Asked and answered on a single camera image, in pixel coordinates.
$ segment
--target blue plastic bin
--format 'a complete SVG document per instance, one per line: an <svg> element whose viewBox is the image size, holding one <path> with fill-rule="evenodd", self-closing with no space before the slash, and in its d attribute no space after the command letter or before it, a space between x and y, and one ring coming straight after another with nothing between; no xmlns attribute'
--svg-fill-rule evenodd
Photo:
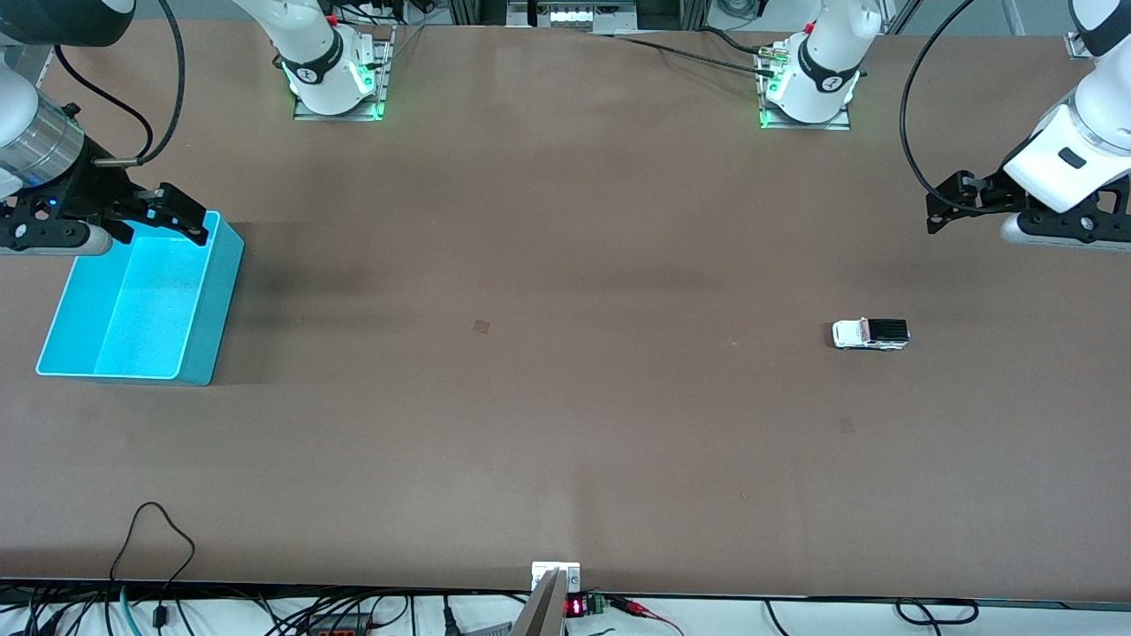
<svg viewBox="0 0 1131 636"><path fill-rule="evenodd" d="M36 371L98 383L211 381L243 240L215 212L208 243L133 225L133 241L75 259Z"/></svg>

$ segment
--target table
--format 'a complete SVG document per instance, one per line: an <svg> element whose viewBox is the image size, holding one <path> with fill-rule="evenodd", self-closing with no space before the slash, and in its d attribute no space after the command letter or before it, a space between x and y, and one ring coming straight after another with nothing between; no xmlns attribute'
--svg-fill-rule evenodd
<svg viewBox="0 0 1131 636"><path fill-rule="evenodd" d="M165 28L71 55L158 132ZM253 24L183 29L184 119L137 178L247 240L215 386L36 377L69 263L3 260L2 574L104 576L157 499L189 578L523 587L560 558L634 591L1131 599L1131 261L926 234L896 123L922 40L875 43L844 134L760 130L739 72L503 28L425 32L381 123L293 123ZM1089 68L941 41L924 171L992 172ZM860 316L915 341L831 349ZM122 575L167 576L183 547L139 532Z"/></svg>

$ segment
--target silver metal cylinder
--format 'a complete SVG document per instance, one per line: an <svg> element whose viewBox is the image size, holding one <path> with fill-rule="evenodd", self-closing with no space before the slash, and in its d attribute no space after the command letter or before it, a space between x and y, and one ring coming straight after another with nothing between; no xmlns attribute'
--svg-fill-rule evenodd
<svg viewBox="0 0 1131 636"><path fill-rule="evenodd" d="M74 119L40 94L32 123L12 143L0 147L0 167L32 188L42 186L75 164L85 137Z"/></svg>

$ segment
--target teal cable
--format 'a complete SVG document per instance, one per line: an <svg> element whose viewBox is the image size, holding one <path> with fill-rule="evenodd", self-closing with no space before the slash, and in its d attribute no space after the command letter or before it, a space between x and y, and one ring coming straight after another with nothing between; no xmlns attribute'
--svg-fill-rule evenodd
<svg viewBox="0 0 1131 636"><path fill-rule="evenodd" d="M141 636L141 630L138 629L138 624L133 622L133 614L130 613L130 603L126 600L126 586L122 586L122 591L118 593L118 603L122 605L122 616L126 617L126 625L130 627L130 631L133 636Z"/></svg>

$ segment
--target white toy pickup truck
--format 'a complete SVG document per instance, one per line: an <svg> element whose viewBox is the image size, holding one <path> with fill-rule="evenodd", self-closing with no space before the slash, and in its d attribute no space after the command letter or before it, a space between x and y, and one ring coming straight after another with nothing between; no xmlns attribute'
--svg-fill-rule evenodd
<svg viewBox="0 0 1131 636"><path fill-rule="evenodd" d="M861 318L832 324L832 344L838 349L898 351L910 340L907 320L900 318Z"/></svg>

